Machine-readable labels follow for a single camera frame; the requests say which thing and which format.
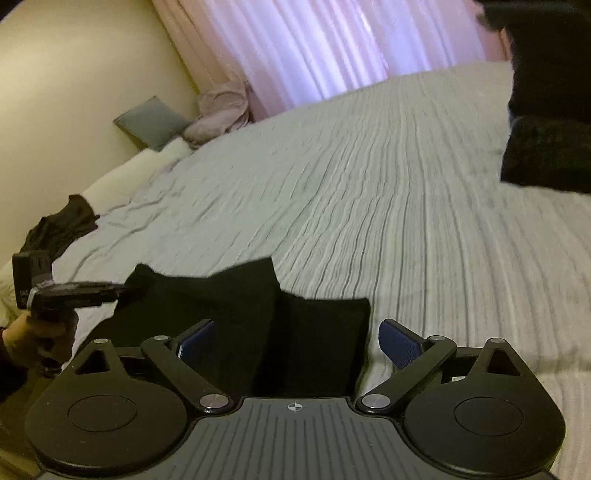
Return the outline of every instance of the wall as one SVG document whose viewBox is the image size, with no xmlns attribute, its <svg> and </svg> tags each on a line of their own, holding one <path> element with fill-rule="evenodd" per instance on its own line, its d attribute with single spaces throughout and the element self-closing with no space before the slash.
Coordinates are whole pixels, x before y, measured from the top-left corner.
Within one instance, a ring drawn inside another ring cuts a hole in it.
<svg viewBox="0 0 591 480">
<path fill-rule="evenodd" d="M 137 152 L 112 120 L 154 95 L 197 113 L 150 0 L 24 0 L 0 22 L 0 265 Z"/>
</svg>

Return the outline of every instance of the bed sheet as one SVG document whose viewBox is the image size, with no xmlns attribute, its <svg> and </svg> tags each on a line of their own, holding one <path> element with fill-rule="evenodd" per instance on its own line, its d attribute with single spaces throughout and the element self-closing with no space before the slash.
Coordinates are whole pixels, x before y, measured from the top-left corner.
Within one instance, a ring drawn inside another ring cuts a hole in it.
<svg viewBox="0 0 591 480">
<path fill-rule="evenodd" d="M 225 135 L 103 215 L 56 279 L 124 281 L 138 262 L 208 275 L 270 255 L 286 291 L 370 299 L 362 390 L 391 373 L 376 338 L 391 317 L 458 345 L 504 337 L 544 378 L 576 372 L 564 405 L 588 405 L 591 199 L 499 183 L 510 91 L 509 64 L 473 64 Z M 77 345 L 111 311 L 81 311 Z M 591 428 L 573 421 L 587 455 L 562 454 L 564 480 L 591 461 Z"/>
</svg>

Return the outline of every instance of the pink curtain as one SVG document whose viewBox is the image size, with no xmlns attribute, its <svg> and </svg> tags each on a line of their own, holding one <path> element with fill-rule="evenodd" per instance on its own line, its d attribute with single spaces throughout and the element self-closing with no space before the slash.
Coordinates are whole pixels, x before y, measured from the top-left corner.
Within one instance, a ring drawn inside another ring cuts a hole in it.
<svg viewBox="0 0 591 480">
<path fill-rule="evenodd" d="M 506 60 L 472 0 L 153 0 L 201 90 L 247 80 L 256 118 L 390 76 Z"/>
</svg>

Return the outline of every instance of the white pillow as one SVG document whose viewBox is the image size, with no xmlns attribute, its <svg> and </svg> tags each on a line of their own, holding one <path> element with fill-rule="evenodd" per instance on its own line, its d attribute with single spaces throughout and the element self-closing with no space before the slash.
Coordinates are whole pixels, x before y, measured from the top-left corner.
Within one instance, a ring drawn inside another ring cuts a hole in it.
<svg viewBox="0 0 591 480">
<path fill-rule="evenodd" d="M 172 140 L 160 152 L 146 148 L 120 167 L 105 174 L 81 195 L 98 214 L 125 205 L 154 173 L 174 161 L 188 157 L 192 152 L 189 144 L 180 137 Z"/>
<path fill-rule="evenodd" d="M 12 279 L 12 260 L 0 270 L 0 327 L 6 327 L 20 315 Z"/>
</svg>

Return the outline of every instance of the metal screw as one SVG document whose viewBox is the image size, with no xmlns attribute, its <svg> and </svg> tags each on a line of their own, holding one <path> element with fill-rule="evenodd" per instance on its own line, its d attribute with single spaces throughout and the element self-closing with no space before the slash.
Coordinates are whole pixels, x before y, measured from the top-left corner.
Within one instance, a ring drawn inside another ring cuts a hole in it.
<svg viewBox="0 0 591 480">
<path fill-rule="evenodd" d="M 361 399 L 361 403 L 372 410 L 379 410 L 390 405 L 390 399 L 386 395 L 380 393 L 373 393 L 366 395 Z"/>
<path fill-rule="evenodd" d="M 210 393 L 209 395 L 202 396 L 199 399 L 199 403 L 202 405 L 202 407 L 208 408 L 210 410 L 217 410 L 228 405 L 230 403 L 230 399 L 227 396 L 219 393 Z"/>
</svg>

